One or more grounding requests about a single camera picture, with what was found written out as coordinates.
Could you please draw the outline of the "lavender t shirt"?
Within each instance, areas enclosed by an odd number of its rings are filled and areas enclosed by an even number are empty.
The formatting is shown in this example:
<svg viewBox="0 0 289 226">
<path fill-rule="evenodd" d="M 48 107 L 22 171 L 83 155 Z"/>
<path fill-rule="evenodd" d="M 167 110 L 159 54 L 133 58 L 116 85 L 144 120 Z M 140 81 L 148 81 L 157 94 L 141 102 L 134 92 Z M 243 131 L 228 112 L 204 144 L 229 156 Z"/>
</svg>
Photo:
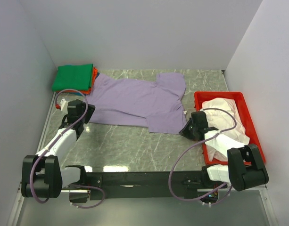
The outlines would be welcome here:
<svg viewBox="0 0 289 226">
<path fill-rule="evenodd" d="M 185 90 L 180 73 L 160 73 L 155 81 L 115 80 L 100 74 L 87 97 L 88 103 L 96 107 L 90 122 L 178 134 L 187 123 L 182 106 Z"/>
</svg>

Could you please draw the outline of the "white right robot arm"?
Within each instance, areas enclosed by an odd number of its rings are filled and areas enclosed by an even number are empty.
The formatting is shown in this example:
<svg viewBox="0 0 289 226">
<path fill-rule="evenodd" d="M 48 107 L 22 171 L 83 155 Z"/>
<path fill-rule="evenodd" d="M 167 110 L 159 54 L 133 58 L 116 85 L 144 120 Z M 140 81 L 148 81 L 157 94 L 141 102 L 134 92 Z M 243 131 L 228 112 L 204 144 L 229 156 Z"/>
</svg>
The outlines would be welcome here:
<svg viewBox="0 0 289 226">
<path fill-rule="evenodd" d="M 200 182 L 202 186 L 211 188 L 217 181 L 231 184 L 237 191 L 247 190 L 269 182 L 268 172 L 262 159 L 259 147 L 255 144 L 244 144 L 236 141 L 224 132 L 233 130 L 237 126 L 236 119 L 228 112 L 233 126 L 219 130 L 210 127 L 204 111 L 192 112 L 185 127 L 179 132 L 187 139 L 214 148 L 227 158 L 227 164 L 212 164 L 202 168 Z"/>
</svg>

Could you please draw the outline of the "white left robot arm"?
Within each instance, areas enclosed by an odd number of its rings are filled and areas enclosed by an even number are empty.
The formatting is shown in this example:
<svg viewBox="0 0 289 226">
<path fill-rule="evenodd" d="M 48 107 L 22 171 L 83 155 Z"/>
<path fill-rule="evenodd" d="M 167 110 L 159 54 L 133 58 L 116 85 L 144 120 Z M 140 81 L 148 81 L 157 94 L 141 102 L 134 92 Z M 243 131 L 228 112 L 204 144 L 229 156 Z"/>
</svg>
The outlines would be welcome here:
<svg viewBox="0 0 289 226">
<path fill-rule="evenodd" d="M 72 184 L 76 189 L 83 189 L 88 183 L 84 166 L 61 169 L 59 162 L 84 131 L 84 125 L 90 121 L 95 106 L 78 99 L 62 99 L 57 109 L 65 112 L 65 115 L 56 135 L 42 150 L 23 159 L 21 194 L 41 203 L 57 198 L 66 186 Z"/>
</svg>

